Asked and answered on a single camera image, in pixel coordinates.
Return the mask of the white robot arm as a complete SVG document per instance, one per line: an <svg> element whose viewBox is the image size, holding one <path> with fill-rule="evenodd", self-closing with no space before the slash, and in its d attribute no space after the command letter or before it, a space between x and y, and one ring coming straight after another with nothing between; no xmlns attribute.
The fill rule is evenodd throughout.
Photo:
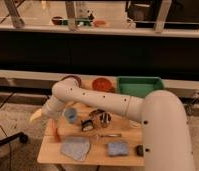
<svg viewBox="0 0 199 171"><path fill-rule="evenodd" d="M53 118L69 101L141 123L144 171L196 171L186 111L175 94L155 90L139 98L93 91L82 88L80 78L67 76L53 85L51 97L31 118Z"/></svg>

